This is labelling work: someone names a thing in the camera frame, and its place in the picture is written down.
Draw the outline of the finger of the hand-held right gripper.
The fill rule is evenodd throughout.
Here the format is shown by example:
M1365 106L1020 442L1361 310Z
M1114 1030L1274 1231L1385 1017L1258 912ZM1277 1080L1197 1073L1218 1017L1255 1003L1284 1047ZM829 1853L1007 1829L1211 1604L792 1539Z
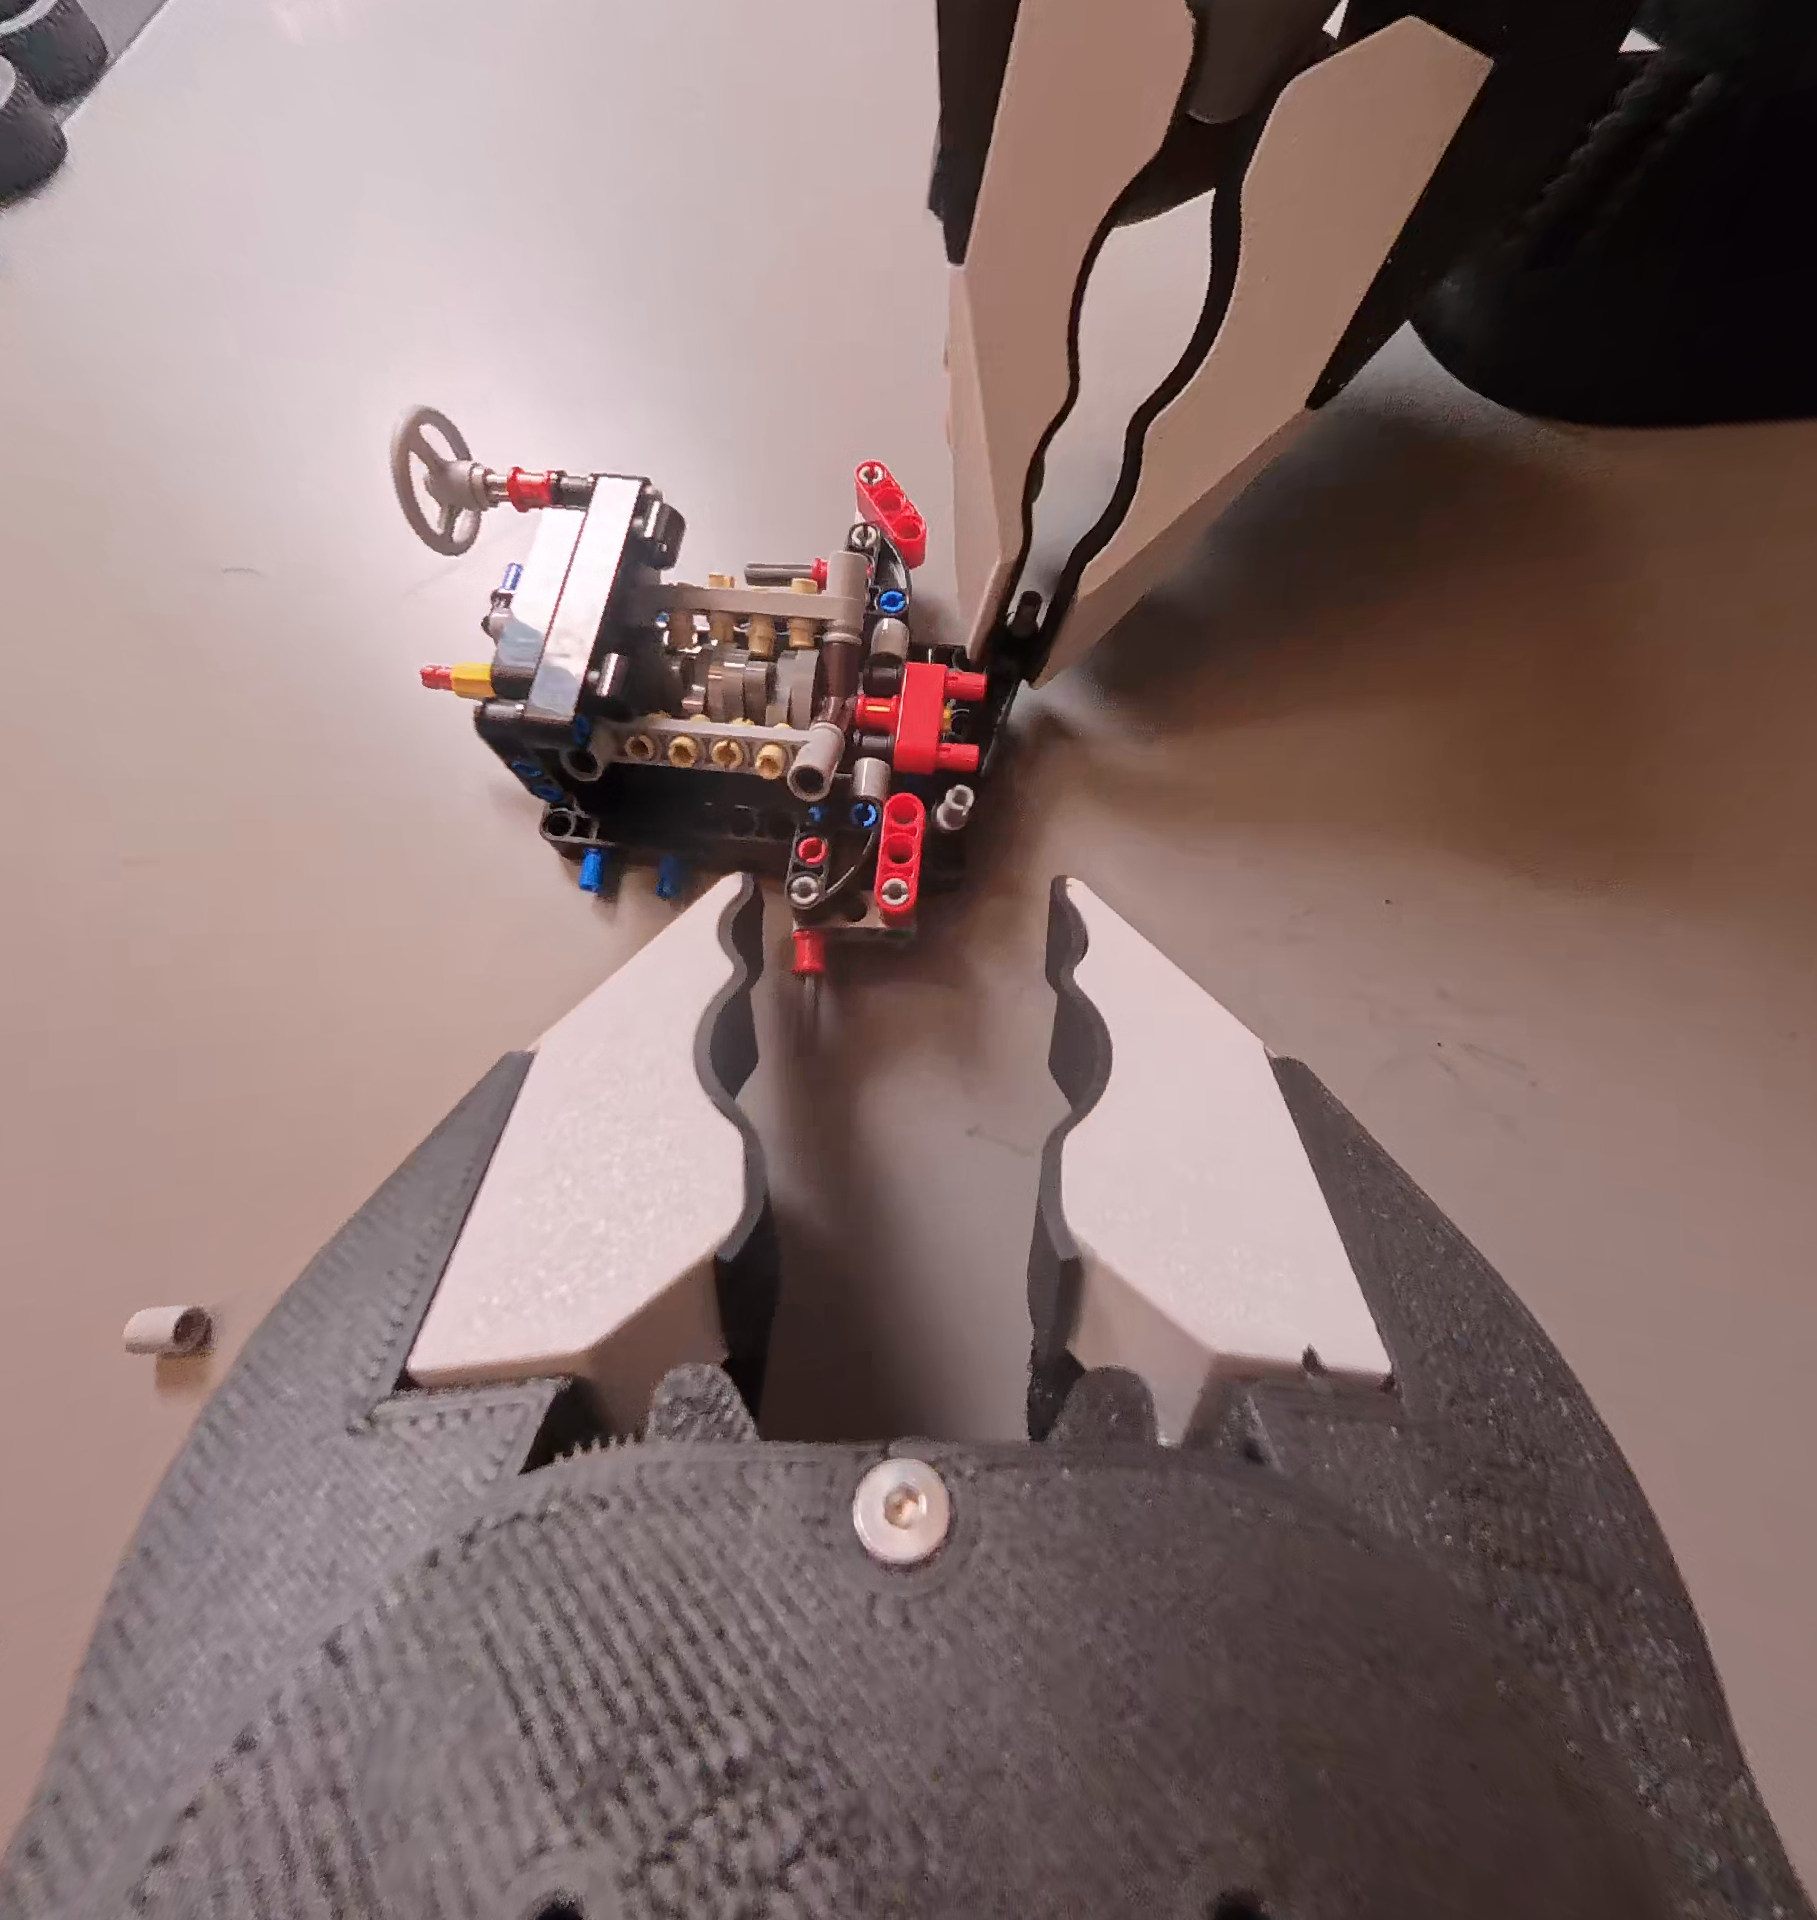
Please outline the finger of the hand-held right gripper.
M1308 398L1495 62L1438 28L1378 28L1289 80L1235 187L1228 299L1195 371L1128 427L1122 510L1094 537L1038 683L1084 659L1188 558L1302 426Z
M1160 151L1193 57L1183 2L941 4L941 237L955 578L985 649L1076 396L1088 258Z

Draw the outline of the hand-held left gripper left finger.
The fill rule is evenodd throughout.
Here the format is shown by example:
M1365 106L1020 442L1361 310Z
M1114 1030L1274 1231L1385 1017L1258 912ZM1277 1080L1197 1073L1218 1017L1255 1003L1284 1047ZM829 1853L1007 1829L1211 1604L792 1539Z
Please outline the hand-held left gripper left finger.
M535 1043L414 1338L414 1383L653 1388L711 1362L760 1387L772 1222L736 1097L761 954L760 891L732 876Z

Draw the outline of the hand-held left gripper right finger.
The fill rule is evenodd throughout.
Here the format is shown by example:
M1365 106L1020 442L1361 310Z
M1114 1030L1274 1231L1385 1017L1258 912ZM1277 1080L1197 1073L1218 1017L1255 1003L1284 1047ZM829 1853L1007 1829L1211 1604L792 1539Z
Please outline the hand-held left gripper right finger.
M1122 1370L1152 1405L1228 1380L1382 1388L1392 1360L1255 1033L1078 877L1051 883L1032 1405Z

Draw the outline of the lego car chassis assembly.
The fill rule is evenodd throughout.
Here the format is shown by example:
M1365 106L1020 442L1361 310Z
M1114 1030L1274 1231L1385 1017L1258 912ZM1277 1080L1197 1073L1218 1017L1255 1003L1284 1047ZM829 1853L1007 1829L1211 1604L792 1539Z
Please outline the lego car chassis assembly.
M1023 637L981 655L937 637L915 611L924 561L909 568L857 510L822 558L686 583L683 515L647 475L489 468L426 405L398 421L389 475L445 559L494 512L531 519L489 593L489 655L420 683L471 710L584 895L611 901L648 870L674 902L696 873L744 873L787 902L789 970L818 982L835 943L903 944L961 882ZM918 907L887 927L874 849L901 789L927 813Z

